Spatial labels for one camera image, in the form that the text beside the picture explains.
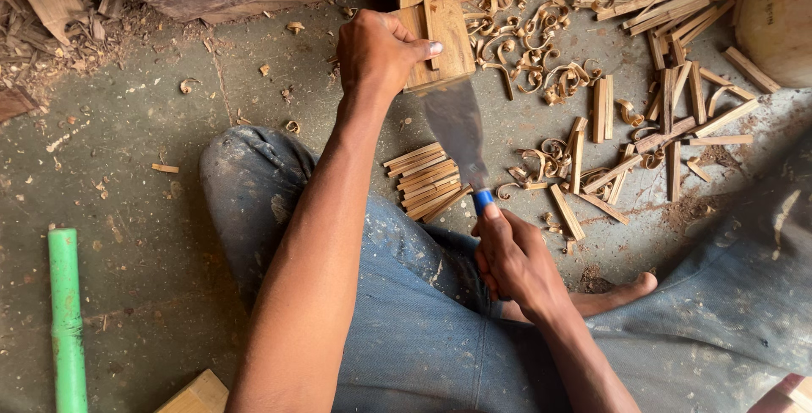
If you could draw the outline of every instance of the person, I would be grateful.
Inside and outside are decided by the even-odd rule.
[[[369,193],[390,102],[440,52],[360,11],[340,29],[343,98],[321,157],[252,126],[202,154],[251,312],[227,411],[744,411],[810,372],[800,169],[738,206],[756,216],[723,221],[656,290],[641,273],[606,294],[569,294],[541,231],[495,204],[477,242]]]

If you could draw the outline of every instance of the metal blade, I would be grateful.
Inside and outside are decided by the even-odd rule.
[[[471,81],[465,77],[417,93],[434,136],[460,166],[464,183],[474,191],[486,187],[482,161],[482,118]]]

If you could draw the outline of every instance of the paint-stained jeans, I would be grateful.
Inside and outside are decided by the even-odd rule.
[[[263,127],[228,129],[200,159],[249,310],[317,160]],[[654,293],[586,320],[644,411],[746,411],[789,372],[812,375],[810,160],[807,137]],[[570,410],[540,333],[487,300],[476,240],[373,193],[363,238],[334,411]]]

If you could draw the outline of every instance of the green handle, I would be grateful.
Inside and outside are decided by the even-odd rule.
[[[87,413],[76,229],[48,231],[57,413]]]

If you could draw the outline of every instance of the concrete floor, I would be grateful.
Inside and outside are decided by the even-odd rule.
[[[541,2],[533,0],[527,12]],[[391,0],[346,4],[394,10]],[[628,37],[615,22],[595,23],[593,16],[573,13],[569,30],[556,33],[560,62],[596,58],[604,74],[614,74],[614,96],[642,110],[651,73],[645,39]],[[306,29],[294,36],[284,28],[289,21],[300,21]],[[207,367],[230,385],[247,317],[208,218],[198,155],[208,138],[238,115],[271,127],[295,119],[302,127],[299,138],[320,150],[342,95],[326,60],[335,53],[344,21],[338,6],[324,4],[248,24],[218,25],[209,33],[218,53],[210,54],[202,37],[185,36],[182,25],[167,20],[162,31],[137,40],[141,44],[124,70],[111,64],[91,77],[68,75],[54,84],[50,113],[43,116],[47,127],[34,127],[27,116],[0,127],[0,349],[5,350],[0,354],[0,411],[54,410],[44,238],[49,223],[79,230],[91,411],[154,410]],[[154,44],[167,48],[156,53]],[[689,58],[759,94],[719,55],[729,44],[732,29],[717,24],[694,41]],[[518,54],[508,58],[516,59]],[[270,72],[263,78],[258,68],[265,63]],[[507,167],[521,163],[516,148],[566,138],[573,118],[588,113],[590,100],[587,91],[579,91],[566,105],[548,107],[539,95],[516,92],[509,102],[501,75],[487,71],[477,72],[472,81],[482,107],[486,163],[496,185],[510,180]],[[183,95],[178,83],[190,77],[200,83]],[[295,90],[288,105],[280,91],[290,85]],[[565,282],[576,287],[588,263],[597,263],[602,276],[615,283],[652,267],[664,277],[715,220],[696,216],[669,223],[669,215],[680,209],[702,213],[706,203],[735,196],[812,124],[812,114],[804,111],[812,101],[809,90],[783,89],[761,100],[751,116],[719,132],[755,135],[752,146],[725,148],[741,166],[727,178],[721,175],[726,168],[705,166],[715,178],[712,183],[684,168],[683,189],[690,197],[683,204],[668,205],[662,168],[638,170],[626,180],[617,207],[631,218],[627,227],[584,201],[571,200],[587,238],[572,257],[561,252],[563,239],[547,238]],[[680,109],[678,115],[687,113]],[[59,128],[67,116],[76,116],[77,123]],[[407,117],[414,121],[400,132]],[[69,130],[70,138],[53,153],[46,149]],[[630,131],[618,121],[614,140],[588,141],[584,166],[613,165]],[[432,141],[415,97],[398,96],[384,123],[376,162]],[[703,152],[702,147],[683,150],[684,159]],[[179,174],[151,170],[161,152],[167,164],[180,166]],[[94,186],[105,176],[109,195],[102,199]],[[399,198],[394,180],[379,165],[373,167],[371,186],[394,201]],[[556,213],[545,191],[513,194],[502,206],[539,226],[546,211]],[[469,231],[474,219],[466,218],[465,211],[458,203],[443,215],[444,222],[436,223]]]

